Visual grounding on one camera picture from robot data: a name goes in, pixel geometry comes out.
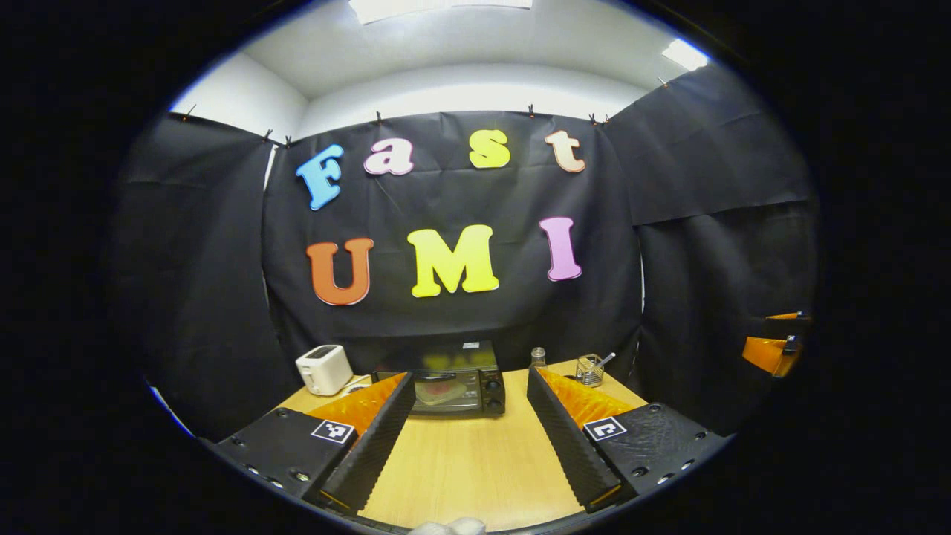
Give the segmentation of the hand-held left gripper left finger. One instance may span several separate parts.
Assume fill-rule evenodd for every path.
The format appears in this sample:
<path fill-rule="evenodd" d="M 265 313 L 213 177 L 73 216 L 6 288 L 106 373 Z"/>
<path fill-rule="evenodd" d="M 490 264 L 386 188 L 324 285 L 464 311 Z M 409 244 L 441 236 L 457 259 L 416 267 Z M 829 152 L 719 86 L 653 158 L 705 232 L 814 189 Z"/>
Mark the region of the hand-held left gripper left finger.
<path fill-rule="evenodd" d="M 278 407 L 210 448 L 295 499 L 356 514 L 413 409 L 414 380 L 400 372 L 309 412 Z"/>

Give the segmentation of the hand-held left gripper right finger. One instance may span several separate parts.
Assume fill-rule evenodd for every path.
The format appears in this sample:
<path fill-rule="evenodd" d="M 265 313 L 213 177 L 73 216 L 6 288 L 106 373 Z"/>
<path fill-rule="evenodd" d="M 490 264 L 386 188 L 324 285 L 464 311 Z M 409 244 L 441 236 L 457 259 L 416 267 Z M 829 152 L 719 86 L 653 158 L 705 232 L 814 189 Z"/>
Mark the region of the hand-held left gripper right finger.
<path fill-rule="evenodd" d="M 527 399 L 588 513 L 669 487 L 733 439 L 666 404 L 635 409 L 547 369 L 529 369 Z"/>

